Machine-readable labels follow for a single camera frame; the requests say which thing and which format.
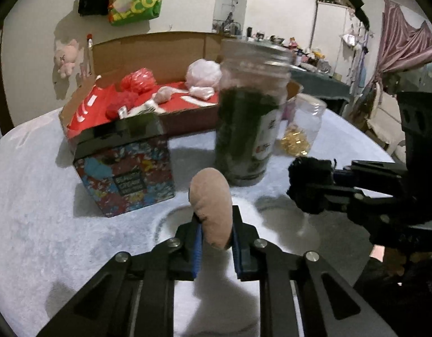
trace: green shopping bag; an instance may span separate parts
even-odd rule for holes
[[[110,0],[109,21],[121,26],[160,16],[162,0]]]

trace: bottle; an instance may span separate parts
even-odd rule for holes
[[[268,43],[222,42],[216,167],[229,183],[254,185],[266,172],[287,100],[291,52]]]
[[[307,94],[297,94],[292,119],[282,138],[282,148],[294,157],[307,156],[322,126],[327,104]]]

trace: white plastic bag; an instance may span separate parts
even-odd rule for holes
[[[218,63],[199,59],[188,67],[186,86],[217,88],[221,77],[222,72]]]
[[[213,87],[191,87],[189,89],[189,94],[201,100],[208,100],[214,95]]]
[[[158,89],[158,92],[152,95],[152,100],[157,104],[163,104],[168,102],[174,93],[187,94],[188,91],[180,90],[175,87],[163,86]]]

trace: glass jar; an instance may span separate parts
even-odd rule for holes
[[[297,94],[288,127],[282,138],[282,148],[291,156],[306,156],[322,126],[327,104],[307,94]]]
[[[291,78],[291,52],[241,40],[222,42],[216,167],[229,183],[261,181],[272,154]]]

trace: pink plush toy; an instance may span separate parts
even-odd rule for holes
[[[59,68],[58,73],[61,78],[66,78],[72,75],[77,56],[78,44],[75,39],[71,40],[66,46],[55,52],[54,61]]]

